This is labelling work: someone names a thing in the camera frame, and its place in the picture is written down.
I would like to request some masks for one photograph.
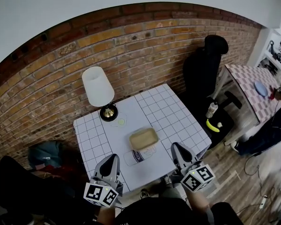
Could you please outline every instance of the pink checkered tablecloth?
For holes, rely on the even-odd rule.
[[[230,74],[235,78],[242,91],[245,93],[260,123],[270,119],[277,106],[277,100],[269,100],[270,86],[278,87],[278,83],[266,68],[252,68],[240,65],[226,65]],[[254,87],[255,81],[261,81],[268,91],[268,96],[263,97]]]

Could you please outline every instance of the person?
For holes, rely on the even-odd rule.
[[[278,101],[281,101],[280,93],[275,92],[274,97]],[[239,155],[259,155],[279,142],[281,142],[281,108],[246,142],[232,142],[230,146]]]
[[[184,189],[191,208],[173,187],[168,175],[162,178],[163,189],[159,197],[149,197],[126,207],[115,218],[115,207],[101,208],[97,223],[103,225],[243,225],[229,203],[220,202],[211,206],[201,192],[191,193]]]

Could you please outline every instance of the brick wall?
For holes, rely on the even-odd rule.
[[[90,66],[104,69],[115,100],[162,83],[179,93],[183,61],[207,35],[228,41],[222,64],[245,65],[260,28],[212,7],[159,2],[91,12],[44,31],[0,63],[0,159],[28,167],[27,148],[52,139],[77,148],[73,120],[96,109],[81,79]]]

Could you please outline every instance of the black and white marker cube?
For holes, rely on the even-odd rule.
[[[109,208],[117,196],[118,193],[112,187],[86,183],[83,198],[94,205]]]
[[[181,180],[181,183],[191,192],[206,187],[215,178],[209,165],[203,165],[196,169],[188,171],[188,173]]]

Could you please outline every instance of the chair seat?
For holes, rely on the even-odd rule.
[[[230,117],[230,115],[219,106],[215,114],[212,116],[212,118],[209,119],[209,122],[217,127],[217,124],[219,122],[222,123],[222,127],[219,128],[220,132],[216,133],[213,132],[211,129],[209,129],[206,125],[206,112],[208,110],[208,107],[210,103],[214,102],[214,100],[211,97],[207,97],[203,99],[202,101],[190,101],[188,99],[188,96],[186,93],[181,94],[180,96],[181,101],[185,104],[185,106],[188,108],[188,110],[191,112],[191,114],[195,117],[195,119],[198,121],[198,123],[201,125],[201,127],[204,129],[204,131],[208,134],[210,137],[212,144],[210,145],[209,149],[215,147],[217,144],[219,144],[225,136],[231,131],[232,127],[234,126],[234,121]]]

